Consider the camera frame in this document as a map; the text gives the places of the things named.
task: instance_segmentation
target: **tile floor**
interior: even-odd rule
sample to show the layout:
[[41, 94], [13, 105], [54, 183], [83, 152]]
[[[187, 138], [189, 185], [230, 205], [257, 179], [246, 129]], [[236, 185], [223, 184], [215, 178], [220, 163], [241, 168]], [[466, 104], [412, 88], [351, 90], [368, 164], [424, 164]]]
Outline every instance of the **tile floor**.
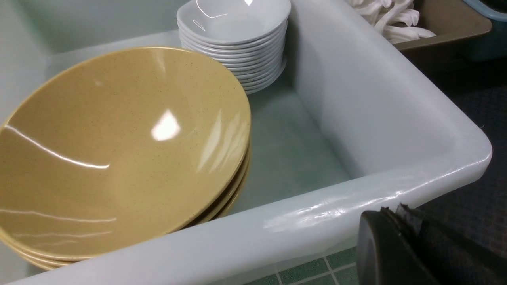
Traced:
[[429, 77], [488, 136], [493, 156], [481, 179], [420, 207], [504, 258], [507, 258], [506, 66], [504, 58]]
[[355, 247], [246, 285], [358, 285]]

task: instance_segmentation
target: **blue container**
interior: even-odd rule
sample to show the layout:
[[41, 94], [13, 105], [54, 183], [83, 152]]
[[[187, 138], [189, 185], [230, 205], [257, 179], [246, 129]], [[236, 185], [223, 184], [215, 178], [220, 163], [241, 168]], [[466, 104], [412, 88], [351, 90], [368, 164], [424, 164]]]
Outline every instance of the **blue container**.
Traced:
[[507, 14], [496, 11], [480, 0], [463, 0], [491, 20], [493, 28], [483, 37], [470, 41], [462, 51], [471, 61], [485, 61], [507, 56]]

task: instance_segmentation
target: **plastic bin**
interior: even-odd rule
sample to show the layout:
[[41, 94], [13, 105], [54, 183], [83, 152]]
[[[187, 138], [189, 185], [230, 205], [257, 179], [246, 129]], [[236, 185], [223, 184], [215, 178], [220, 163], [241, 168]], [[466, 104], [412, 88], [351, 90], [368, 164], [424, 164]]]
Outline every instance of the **plastic bin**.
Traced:
[[495, 11], [507, 13], [507, 0], [481, 0], [481, 2]]
[[497, 11], [480, 0], [464, 0], [484, 17], [491, 19], [491, 33], [468, 43], [463, 55], [471, 61], [485, 61], [507, 56], [507, 13]]
[[425, 73], [461, 67], [463, 44], [491, 30], [491, 21], [462, 0], [415, 0], [414, 8], [421, 13], [418, 26], [437, 36], [394, 46]]
[[[186, 1], [0, 1], [0, 119], [80, 61], [179, 45]], [[18, 285], [242, 284], [354, 246], [364, 210], [482, 176], [486, 135], [352, 7], [291, 2], [285, 74], [249, 96], [250, 176], [230, 215]], [[0, 283], [29, 268], [0, 244]]]

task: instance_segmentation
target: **black object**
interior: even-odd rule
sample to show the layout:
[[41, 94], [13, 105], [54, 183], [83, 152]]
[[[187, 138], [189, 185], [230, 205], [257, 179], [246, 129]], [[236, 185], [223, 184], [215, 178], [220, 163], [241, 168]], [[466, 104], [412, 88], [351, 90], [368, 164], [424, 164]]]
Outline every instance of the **black object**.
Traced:
[[361, 215], [360, 285], [507, 284], [507, 260], [419, 210], [400, 205]]

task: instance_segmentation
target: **grout line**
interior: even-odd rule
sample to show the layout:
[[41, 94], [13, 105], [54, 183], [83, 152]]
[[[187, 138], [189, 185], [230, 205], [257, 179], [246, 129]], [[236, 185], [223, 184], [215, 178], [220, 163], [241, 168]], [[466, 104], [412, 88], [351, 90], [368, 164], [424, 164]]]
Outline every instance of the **grout line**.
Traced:
[[355, 262], [351, 263], [351, 264], [344, 265], [342, 267], [338, 267], [336, 269], [333, 269], [331, 272], [338, 272], [338, 271], [341, 271], [341, 270], [344, 270], [344, 269], [347, 269], [347, 268], [350, 268], [350, 267], [353, 267], [353, 266], [355, 266]]
[[338, 280], [336, 279], [336, 276], [334, 275], [333, 271], [331, 270], [331, 265], [329, 265], [329, 261], [328, 261], [328, 258], [326, 256], [324, 256], [324, 262], [325, 262], [325, 265], [328, 267], [329, 273], [331, 274], [331, 278], [335, 282], [335, 285], [340, 285], [338, 283]]
[[276, 271], [276, 279], [278, 279], [278, 285], [283, 285], [282, 283], [282, 278], [280, 277], [280, 273], [278, 272], [278, 270]]
[[299, 285], [299, 284], [303, 284], [305, 282], [308, 282], [308, 281], [312, 281], [314, 279], [317, 279], [317, 278], [321, 278], [321, 277], [324, 277], [326, 275], [328, 275], [329, 272], [324, 272], [324, 273], [321, 273], [321, 274], [318, 274], [318, 275], [315, 275], [315, 276], [312, 276], [312, 277], [308, 277], [306, 279], [303, 279], [303, 280], [299, 280], [297, 282], [294, 282], [294, 283], [291, 283], [289, 285]]

